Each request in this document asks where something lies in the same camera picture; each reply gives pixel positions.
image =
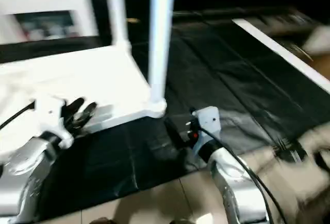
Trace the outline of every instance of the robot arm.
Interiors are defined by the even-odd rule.
[[[62,150],[72,145],[74,137],[91,119],[96,109],[96,103],[91,103],[75,119],[74,115],[84,99],[79,98],[69,106],[63,100],[53,101],[59,105],[51,112],[44,112],[46,108],[36,103],[39,117],[45,117],[40,124],[44,131],[39,137],[31,138],[17,149],[4,164],[2,173],[0,172],[0,223],[36,221],[41,186],[52,164]]]
[[[203,131],[206,130],[220,139],[218,108],[207,107],[193,111],[192,119],[186,125],[190,126],[189,141],[184,143],[208,164],[213,180],[222,194],[228,223],[270,223],[260,187],[219,141]],[[172,139],[177,139],[179,134],[175,137],[173,135],[174,124],[167,120],[166,127]]]

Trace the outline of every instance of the framed picture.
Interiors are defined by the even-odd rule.
[[[27,41],[78,37],[68,10],[14,14]]]

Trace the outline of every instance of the black cable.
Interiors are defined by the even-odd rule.
[[[235,153],[233,152],[233,150],[227,146],[227,144],[221,142],[215,135],[213,135],[211,132],[205,130],[204,128],[200,127],[200,130],[203,131],[205,134],[209,135],[211,138],[213,138],[214,140],[216,140],[217,142],[219,142],[236,160],[237,162],[244,168],[244,170],[246,170],[246,172],[250,175],[252,181],[256,184],[256,186],[259,188],[261,194],[262,194],[262,197],[265,201],[265,205],[266,205],[266,210],[268,212],[268,215],[269,215],[269,220],[271,222],[271,224],[274,224],[274,220],[272,218],[272,214],[271,214],[271,211],[270,211],[270,208],[269,208],[269,205],[268,205],[268,202],[267,202],[267,199],[260,187],[260,184],[261,186],[265,189],[265,191],[267,192],[267,194],[269,195],[269,197],[272,199],[272,201],[274,202],[278,212],[279,212],[279,215],[281,216],[284,224],[287,224],[288,222],[286,221],[286,218],[284,216],[284,213],[283,213],[283,210],[281,208],[281,206],[279,206],[277,200],[275,199],[275,197],[273,196],[273,194],[270,192],[270,190],[267,188],[267,186],[264,184],[264,182],[250,169],[248,168],[241,159],[239,159],[237,157],[237,155],[235,155]]]
[[[17,113],[15,113],[12,117],[10,117],[6,121],[4,121],[0,125],[0,130],[3,129],[7,124],[9,124],[10,122],[12,122],[15,118],[17,118],[18,116],[20,116],[22,113],[26,112],[27,110],[34,109],[34,108],[35,108],[35,102],[33,101],[30,104],[28,104],[26,107],[24,107],[22,110],[20,110]]]

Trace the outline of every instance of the tile floor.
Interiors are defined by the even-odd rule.
[[[330,138],[330,125],[307,132],[300,142],[309,153],[314,147]],[[258,171],[272,158],[270,148],[243,155],[251,169]],[[290,223],[295,223],[299,204],[328,182],[327,175],[308,160],[302,167],[277,162],[271,169],[259,174],[277,201],[283,207]],[[274,204],[269,201],[275,223],[280,223]],[[212,215],[213,221],[207,219]],[[100,217],[115,219],[118,224],[155,223],[169,224],[173,219],[185,218],[198,224],[226,224],[222,197],[208,171],[198,171],[177,180],[138,192],[122,199],[107,202],[43,224],[89,224]]]

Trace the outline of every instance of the white shelf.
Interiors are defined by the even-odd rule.
[[[151,105],[150,87],[131,55],[115,46],[52,55],[2,64],[0,68],[0,123],[39,94],[71,103],[86,99],[98,104],[86,129],[96,132],[144,116],[162,116],[166,102]],[[22,146],[38,135],[32,111],[0,131],[0,154]]]

